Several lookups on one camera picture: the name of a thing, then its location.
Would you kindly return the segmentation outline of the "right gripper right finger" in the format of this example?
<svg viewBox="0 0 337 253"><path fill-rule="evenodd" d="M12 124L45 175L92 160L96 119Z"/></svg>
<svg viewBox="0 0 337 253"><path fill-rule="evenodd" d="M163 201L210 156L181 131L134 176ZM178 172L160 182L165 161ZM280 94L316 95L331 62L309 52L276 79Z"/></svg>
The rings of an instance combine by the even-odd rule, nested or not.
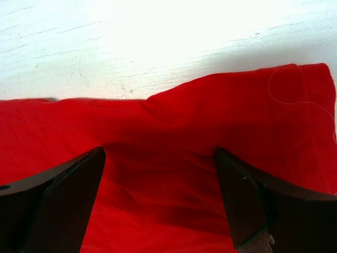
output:
<svg viewBox="0 0 337 253"><path fill-rule="evenodd" d="M281 180L222 148L215 164L237 252L336 252L336 196Z"/></svg>

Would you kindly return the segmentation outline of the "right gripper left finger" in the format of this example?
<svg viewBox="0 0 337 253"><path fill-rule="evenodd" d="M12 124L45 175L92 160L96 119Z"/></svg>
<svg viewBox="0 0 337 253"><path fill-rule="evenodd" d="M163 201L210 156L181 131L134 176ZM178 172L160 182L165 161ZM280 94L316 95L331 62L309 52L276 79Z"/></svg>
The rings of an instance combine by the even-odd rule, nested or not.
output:
<svg viewBox="0 0 337 253"><path fill-rule="evenodd" d="M1 252L80 252L103 175L95 147L1 186Z"/></svg>

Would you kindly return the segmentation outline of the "red t shirt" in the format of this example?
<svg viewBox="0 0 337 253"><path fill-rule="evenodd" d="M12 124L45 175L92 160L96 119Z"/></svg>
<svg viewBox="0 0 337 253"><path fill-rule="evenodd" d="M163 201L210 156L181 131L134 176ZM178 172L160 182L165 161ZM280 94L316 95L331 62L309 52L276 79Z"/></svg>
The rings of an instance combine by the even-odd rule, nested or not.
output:
<svg viewBox="0 0 337 253"><path fill-rule="evenodd" d="M212 74L146 100L2 101L1 184L102 146L82 252L233 252L215 149L336 194L334 108L325 64Z"/></svg>

